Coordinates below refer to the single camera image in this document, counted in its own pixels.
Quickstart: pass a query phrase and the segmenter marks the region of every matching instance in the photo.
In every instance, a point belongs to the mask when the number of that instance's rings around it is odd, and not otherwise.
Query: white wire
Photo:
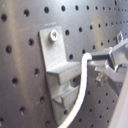
[[[68,126],[72,123],[74,118],[76,117],[77,113],[79,112],[82,103],[84,101],[85,93],[86,93],[86,87],[87,87],[87,61],[91,60],[92,56],[90,53],[85,53],[82,57],[82,66],[81,66],[81,84],[79,89],[79,94],[77,97],[77,100],[75,102],[75,105],[73,106],[71,112],[67,116],[67,118],[64,120],[64,122],[58,127],[58,128],[68,128]]]

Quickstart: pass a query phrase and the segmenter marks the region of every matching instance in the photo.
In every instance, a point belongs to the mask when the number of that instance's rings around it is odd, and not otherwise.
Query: perforated metal surface
[[[61,26],[68,61],[116,44],[128,29],[127,0],[1,0],[0,122],[4,128],[56,128],[38,32]],[[105,128],[117,96],[89,73],[84,104],[71,128]]]

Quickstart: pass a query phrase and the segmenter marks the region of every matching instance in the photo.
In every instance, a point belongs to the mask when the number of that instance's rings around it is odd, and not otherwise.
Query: white cable
[[[81,84],[79,89],[79,94],[77,97],[77,100],[75,102],[75,105],[73,106],[71,112],[67,116],[67,118],[64,120],[64,122],[58,127],[58,128],[68,128],[68,126],[72,123],[74,118],[76,117],[77,113],[79,112],[82,103],[84,101],[85,93],[86,93],[86,87],[87,87],[87,61],[91,60],[92,56],[90,53],[85,53],[82,57],[82,66],[81,66]]]

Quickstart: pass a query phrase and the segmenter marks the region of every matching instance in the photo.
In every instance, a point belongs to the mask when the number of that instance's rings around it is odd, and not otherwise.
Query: metal bracket
[[[72,87],[70,80],[81,74],[80,62],[67,62],[61,27],[43,29],[39,36],[53,112],[59,125],[76,100],[79,87]]]

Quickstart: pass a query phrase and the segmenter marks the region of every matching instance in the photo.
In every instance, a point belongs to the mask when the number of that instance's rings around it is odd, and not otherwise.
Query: gray metal panel
[[[61,10],[62,5],[65,6],[64,12]],[[49,8],[49,13],[44,12],[45,7]],[[61,26],[67,59],[80,61],[84,50],[101,51],[106,47],[114,46],[116,44],[114,37],[120,31],[124,38],[127,37],[127,7],[126,0],[117,0],[117,6],[114,0],[1,0],[0,120],[4,119],[3,127],[56,127],[38,37],[40,30]],[[31,38],[34,40],[33,45],[29,45],[28,42]],[[12,47],[10,54],[5,51],[8,45]],[[71,128],[107,127],[107,121],[111,119],[118,98],[107,82],[104,86],[97,88],[96,75],[91,68],[89,70],[86,98]],[[13,81],[17,84],[16,86],[12,83],[14,77],[18,78],[18,83]],[[19,112],[22,107],[25,108],[24,115]]]

